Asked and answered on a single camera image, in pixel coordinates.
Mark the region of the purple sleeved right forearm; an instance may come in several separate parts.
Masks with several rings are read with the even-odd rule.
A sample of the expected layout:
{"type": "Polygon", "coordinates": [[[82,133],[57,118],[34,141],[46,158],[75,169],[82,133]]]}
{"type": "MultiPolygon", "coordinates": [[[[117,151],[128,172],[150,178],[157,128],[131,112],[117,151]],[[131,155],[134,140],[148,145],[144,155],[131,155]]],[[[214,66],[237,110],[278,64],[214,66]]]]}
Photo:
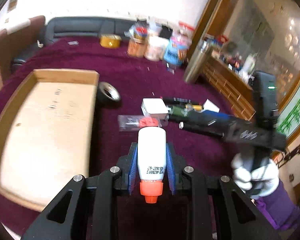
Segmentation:
{"type": "Polygon", "coordinates": [[[292,202],[280,180],[277,189],[255,200],[255,205],[275,230],[300,226],[300,207],[292,202]]]}

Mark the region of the white gloved right hand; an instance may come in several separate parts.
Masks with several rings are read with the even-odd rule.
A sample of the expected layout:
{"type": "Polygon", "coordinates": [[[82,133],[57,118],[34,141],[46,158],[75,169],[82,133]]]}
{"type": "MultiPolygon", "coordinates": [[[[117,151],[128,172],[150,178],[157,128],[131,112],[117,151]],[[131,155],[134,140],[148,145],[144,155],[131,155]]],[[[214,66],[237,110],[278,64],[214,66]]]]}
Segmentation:
{"type": "Polygon", "coordinates": [[[245,193],[253,188],[253,183],[260,184],[260,192],[252,195],[254,199],[269,196],[279,186],[279,169],[272,159],[268,159],[266,165],[248,171],[246,167],[252,163],[253,160],[253,156],[248,157],[246,154],[236,154],[231,161],[231,167],[233,169],[232,179],[245,193]]]}

